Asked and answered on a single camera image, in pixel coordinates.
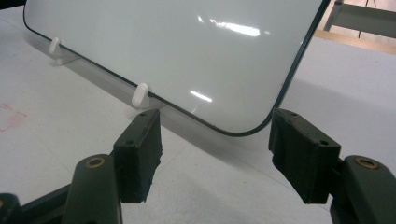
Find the white plastic clip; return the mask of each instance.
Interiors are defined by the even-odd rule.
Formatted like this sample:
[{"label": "white plastic clip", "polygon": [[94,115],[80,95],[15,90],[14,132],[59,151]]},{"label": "white plastic clip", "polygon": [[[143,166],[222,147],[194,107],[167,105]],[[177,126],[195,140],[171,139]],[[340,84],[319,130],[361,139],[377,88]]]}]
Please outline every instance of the white plastic clip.
[{"label": "white plastic clip", "polygon": [[78,56],[72,52],[66,49],[61,49],[61,46],[59,45],[60,43],[61,40],[58,37],[54,37],[49,46],[49,53],[56,56],[56,63],[58,65],[64,65],[78,59]]},{"label": "white plastic clip", "polygon": [[137,109],[141,112],[164,106],[162,102],[155,99],[150,99],[148,93],[148,84],[140,83],[134,91],[134,96],[132,97],[132,105],[134,107],[137,107]]}]

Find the red stain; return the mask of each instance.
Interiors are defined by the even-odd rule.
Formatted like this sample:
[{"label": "red stain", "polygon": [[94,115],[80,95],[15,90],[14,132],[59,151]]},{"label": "red stain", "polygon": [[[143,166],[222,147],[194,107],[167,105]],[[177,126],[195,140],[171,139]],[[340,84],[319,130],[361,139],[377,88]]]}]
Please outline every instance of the red stain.
[{"label": "red stain", "polygon": [[0,133],[16,127],[27,117],[26,114],[12,108],[10,105],[0,105]]}]

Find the white table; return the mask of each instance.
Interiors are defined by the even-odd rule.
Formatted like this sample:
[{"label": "white table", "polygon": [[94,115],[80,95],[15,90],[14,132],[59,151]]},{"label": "white table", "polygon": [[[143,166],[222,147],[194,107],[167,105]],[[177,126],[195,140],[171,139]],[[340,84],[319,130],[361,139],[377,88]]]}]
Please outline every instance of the white table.
[{"label": "white table", "polygon": [[[136,113],[134,90],[83,60],[57,66],[50,43],[0,11],[0,191],[22,204],[70,183],[74,166],[108,153]],[[314,38],[282,107],[396,173],[396,57]],[[269,127],[231,138],[162,109],[163,156],[148,200],[124,223],[331,223],[272,165]]]}]

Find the white surface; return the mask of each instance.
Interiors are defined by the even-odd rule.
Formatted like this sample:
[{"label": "white surface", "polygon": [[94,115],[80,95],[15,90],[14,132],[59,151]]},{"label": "white surface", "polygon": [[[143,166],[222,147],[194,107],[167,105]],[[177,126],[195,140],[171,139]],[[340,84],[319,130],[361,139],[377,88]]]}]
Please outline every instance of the white surface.
[{"label": "white surface", "polygon": [[229,133],[270,113],[322,1],[27,1],[36,32]]},{"label": "white surface", "polygon": [[[24,204],[109,152],[134,111],[133,89],[109,74],[83,60],[54,66],[50,42],[24,28],[21,11],[0,11],[0,125],[17,121],[0,132],[0,191]],[[372,157],[395,174],[395,58],[314,38],[282,107],[340,143],[342,157]],[[148,201],[123,205],[124,223],[331,223],[271,163],[268,127],[231,138],[161,111],[162,163]]]}]

